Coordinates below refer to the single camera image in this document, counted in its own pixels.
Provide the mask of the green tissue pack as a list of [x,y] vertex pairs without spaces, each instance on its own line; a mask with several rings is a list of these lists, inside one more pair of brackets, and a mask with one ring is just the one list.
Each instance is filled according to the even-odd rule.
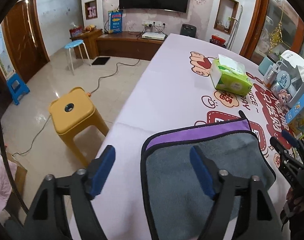
[[246,75],[245,66],[222,54],[213,60],[210,77],[217,90],[246,96],[252,89],[252,82]]

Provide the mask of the white set-top box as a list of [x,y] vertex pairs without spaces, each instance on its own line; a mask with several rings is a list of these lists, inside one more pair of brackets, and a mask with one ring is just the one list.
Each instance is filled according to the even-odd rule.
[[145,32],[145,33],[142,34],[142,38],[150,39],[150,40],[164,41],[165,38],[166,38],[166,35],[163,34],[163,33]]

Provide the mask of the brown wooden side cabinet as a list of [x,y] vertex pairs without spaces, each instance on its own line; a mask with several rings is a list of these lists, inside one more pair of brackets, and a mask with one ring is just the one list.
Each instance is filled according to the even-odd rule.
[[83,42],[85,43],[89,58],[92,60],[92,59],[95,59],[97,56],[99,56],[96,40],[101,35],[103,35],[102,29],[95,29],[93,31],[83,33],[76,37],[71,37],[70,40],[71,41],[83,40]]

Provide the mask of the black space heater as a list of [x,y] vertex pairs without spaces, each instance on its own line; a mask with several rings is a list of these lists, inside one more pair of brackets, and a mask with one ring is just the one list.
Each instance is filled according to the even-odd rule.
[[196,38],[197,29],[193,25],[183,24],[181,26],[180,35]]

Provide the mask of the red tissue box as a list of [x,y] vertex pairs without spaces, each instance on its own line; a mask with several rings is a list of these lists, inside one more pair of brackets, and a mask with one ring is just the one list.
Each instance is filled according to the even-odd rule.
[[70,23],[71,27],[69,29],[70,32],[70,37],[76,37],[79,36],[83,33],[83,28],[82,26],[76,25],[74,22]]

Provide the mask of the light blue round stool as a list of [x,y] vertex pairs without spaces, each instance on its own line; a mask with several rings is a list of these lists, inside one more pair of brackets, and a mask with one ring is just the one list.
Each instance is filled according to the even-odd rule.
[[86,44],[83,40],[73,40],[64,46],[67,55],[68,68],[74,75],[74,59],[72,59],[72,53],[74,52],[75,58],[81,58],[83,62],[87,59],[89,66],[91,66],[91,60],[87,51]]

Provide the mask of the light blue mug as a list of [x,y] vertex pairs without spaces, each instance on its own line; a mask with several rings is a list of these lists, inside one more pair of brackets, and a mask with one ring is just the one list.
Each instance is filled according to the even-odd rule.
[[276,63],[275,59],[273,59],[273,57],[270,55],[267,55],[259,64],[258,71],[264,76],[267,73],[269,67],[274,63]]

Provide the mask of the pink cartoon figure toy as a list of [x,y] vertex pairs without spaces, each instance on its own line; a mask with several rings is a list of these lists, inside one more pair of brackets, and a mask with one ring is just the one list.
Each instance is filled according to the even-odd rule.
[[283,112],[288,112],[289,107],[288,103],[291,101],[292,96],[291,94],[288,94],[287,90],[282,89],[278,93],[278,100],[276,101],[276,106],[279,107]]

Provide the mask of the fruit plate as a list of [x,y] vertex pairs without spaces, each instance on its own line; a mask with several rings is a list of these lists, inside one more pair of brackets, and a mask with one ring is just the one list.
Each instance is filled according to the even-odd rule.
[[85,32],[90,32],[90,31],[93,31],[93,30],[95,30],[95,29],[96,29],[96,26],[90,24],[90,25],[88,25],[87,27],[84,28],[84,31],[85,31]]

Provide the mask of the blue yellow cartoon box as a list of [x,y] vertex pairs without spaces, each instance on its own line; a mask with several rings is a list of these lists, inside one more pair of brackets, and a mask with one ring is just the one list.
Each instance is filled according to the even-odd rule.
[[295,135],[304,134],[304,94],[285,115],[289,128]]

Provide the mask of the black floor scale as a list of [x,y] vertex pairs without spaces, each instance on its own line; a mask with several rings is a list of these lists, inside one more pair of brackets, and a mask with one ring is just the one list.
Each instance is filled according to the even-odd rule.
[[97,57],[91,65],[93,66],[103,66],[109,61],[110,57],[108,56],[102,56],[102,57]]

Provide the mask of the brown wooden door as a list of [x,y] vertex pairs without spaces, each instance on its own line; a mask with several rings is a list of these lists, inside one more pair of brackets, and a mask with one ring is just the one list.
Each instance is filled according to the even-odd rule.
[[19,0],[3,19],[1,27],[12,65],[23,81],[28,82],[49,62],[36,0]]

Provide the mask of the white plastic bag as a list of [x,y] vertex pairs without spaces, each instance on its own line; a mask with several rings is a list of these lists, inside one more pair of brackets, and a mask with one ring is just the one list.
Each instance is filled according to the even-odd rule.
[[301,79],[304,82],[304,58],[291,50],[285,50],[280,58],[287,66],[287,72],[292,82]]

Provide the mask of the purple and grey towel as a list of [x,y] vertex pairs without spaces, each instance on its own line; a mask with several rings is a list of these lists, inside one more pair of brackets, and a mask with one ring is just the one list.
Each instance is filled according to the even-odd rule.
[[236,119],[150,136],[141,149],[143,203],[152,239],[200,235],[221,189],[220,177],[276,175],[243,112]]

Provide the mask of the yellow plastic stool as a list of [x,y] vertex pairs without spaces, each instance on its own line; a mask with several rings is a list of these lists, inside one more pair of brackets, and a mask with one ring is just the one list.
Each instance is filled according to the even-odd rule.
[[89,126],[95,126],[104,136],[109,132],[107,124],[91,101],[90,94],[81,87],[74,87],[52,101],[48,111],[57,135],[83,166],[87,167],[89,162],[76,146],[74,137]]

